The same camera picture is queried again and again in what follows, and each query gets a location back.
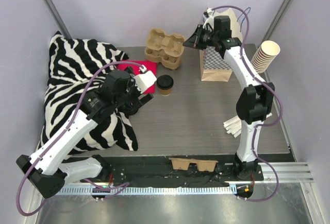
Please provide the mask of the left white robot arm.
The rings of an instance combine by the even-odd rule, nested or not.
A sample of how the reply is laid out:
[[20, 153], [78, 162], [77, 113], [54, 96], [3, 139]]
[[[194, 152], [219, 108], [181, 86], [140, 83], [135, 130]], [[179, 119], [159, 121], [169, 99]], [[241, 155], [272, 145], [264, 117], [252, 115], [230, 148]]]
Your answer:
[[73, 163], [63, 163], [63, 160], [86, 134], [115, 110], [124, 108], [136, 112], [150, 101], [152, 94], [142, 94], [156, 80], [152, 71], [139, 75], [134, 75], [129, 67], [123, 71], [111, 71], [101, 87], [83, 96], [78, 109], [46, 144], [30, 156], [19, 156], [16, 164], [45, 199], [75, 181], [94, 179], [105, 182], [110, 175], [110, 166], [100, 155]]

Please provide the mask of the single cardboard cup carrier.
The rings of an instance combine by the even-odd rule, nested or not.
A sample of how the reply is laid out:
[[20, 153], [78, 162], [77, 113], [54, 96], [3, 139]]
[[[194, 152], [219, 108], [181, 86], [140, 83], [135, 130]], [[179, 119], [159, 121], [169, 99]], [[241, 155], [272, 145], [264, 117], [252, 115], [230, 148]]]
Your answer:
[[184, 42], [185, 37], [180, 34], [168, 35], [162, 29], [153, 28], [148, 33], [146, 46], [156, 51], [163, 50], [169, 56], [179, 57], [184, 52]]

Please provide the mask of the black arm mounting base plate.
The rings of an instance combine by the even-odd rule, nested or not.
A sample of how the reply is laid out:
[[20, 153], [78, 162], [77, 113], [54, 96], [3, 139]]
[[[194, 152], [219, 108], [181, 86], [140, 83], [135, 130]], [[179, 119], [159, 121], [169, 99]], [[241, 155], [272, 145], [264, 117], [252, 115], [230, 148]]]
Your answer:
[[[171, 159], [195, 159], [216, 161], [213, 171], [199, 171], [197, 164], [190, 163], [188, 169], [175, 170]], [[234, 172], [233, 155], [189, 155], [189, 156], [133, 156], [105, 157], [110, 167], [100, 180], [95, 183], [118, 186], [128, 182], [130, 187], [178, 188], [178, 187], [218, 187], [230, 183], [252, 184], [262, 181], [261, 167], [244, 178], [238, 178]]]

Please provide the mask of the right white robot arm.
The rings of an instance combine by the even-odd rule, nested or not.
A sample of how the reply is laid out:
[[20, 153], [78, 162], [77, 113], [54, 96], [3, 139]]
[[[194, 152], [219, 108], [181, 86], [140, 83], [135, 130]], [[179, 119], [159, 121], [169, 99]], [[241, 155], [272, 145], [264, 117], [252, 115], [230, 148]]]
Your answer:
[[213, 47], [229, 64], [239, 81], [242, 92], [236, 112], [241, 120], [241, 134], [233, 174], [238, 180], [245, 180], [257, 172], [256, 149], [261, 127], [271, 112], [275, 87], [265, 82], [245, 58], [244, 47], [239, 38], [232, 36], [230, 18], [226, 15], [209, 15], [183, 45], [200, 50]]

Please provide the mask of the black plastic cup lid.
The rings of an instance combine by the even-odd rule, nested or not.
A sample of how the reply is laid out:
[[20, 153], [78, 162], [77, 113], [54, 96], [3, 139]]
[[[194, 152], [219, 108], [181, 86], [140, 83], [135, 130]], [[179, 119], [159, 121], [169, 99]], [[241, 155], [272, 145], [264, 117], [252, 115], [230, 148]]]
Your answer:
[[157, 87], [162, 90], [171, 89], [174, 85], [174, 80], [170, 75], [161, 75], [156, 81]]

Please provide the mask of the checkered paper takeout bag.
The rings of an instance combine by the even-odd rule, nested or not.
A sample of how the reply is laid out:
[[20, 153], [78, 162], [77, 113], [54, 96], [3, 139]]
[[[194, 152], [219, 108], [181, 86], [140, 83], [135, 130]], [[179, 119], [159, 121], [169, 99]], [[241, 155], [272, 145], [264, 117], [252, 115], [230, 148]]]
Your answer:
[[[224, 15], [230, 18], [230, 29], [232, 38], [238, 38], [243, 41], [243, 35], [239, 26], [238, 18], [232, 8], [227, 8], [222, 12], [207, 9], [208, 16]], [[221, 58], [220, 54], [214, 47], [207, 46], [206, 49], [200, 50], [200, 71], [201, 81], [224, 81], [228, 82], [232, 74], [229, 64]]]

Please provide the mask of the brown paper coffee cup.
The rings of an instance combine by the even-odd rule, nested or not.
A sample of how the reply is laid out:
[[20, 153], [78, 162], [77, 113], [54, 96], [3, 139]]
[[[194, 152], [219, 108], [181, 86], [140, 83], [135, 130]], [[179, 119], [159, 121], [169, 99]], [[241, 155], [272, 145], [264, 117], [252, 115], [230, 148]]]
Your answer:
[[162, 96], [168, 96], [172, 93], [172, 90], [173, 88], [161, 88], [161, 87], [158, 87], [159, 89], [159, 93], [162, 95]]

